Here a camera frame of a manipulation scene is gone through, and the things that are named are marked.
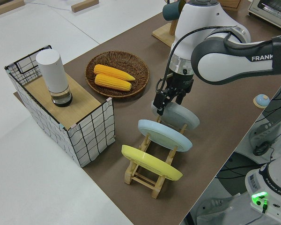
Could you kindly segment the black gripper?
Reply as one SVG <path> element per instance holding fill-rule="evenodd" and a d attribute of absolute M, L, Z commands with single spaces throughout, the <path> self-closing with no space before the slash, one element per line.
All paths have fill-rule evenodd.
<path fill-rule="evenodd" d="M 193 75 L 184 75 L 172 72 L 167 75 L 167 88 L 156 93 L 153 105 L 156 112 L 163 115 L 164 109 L 177 95 L 177 104 L 181 105 L 183 98 L 190 93 L 193 84 Z"/>

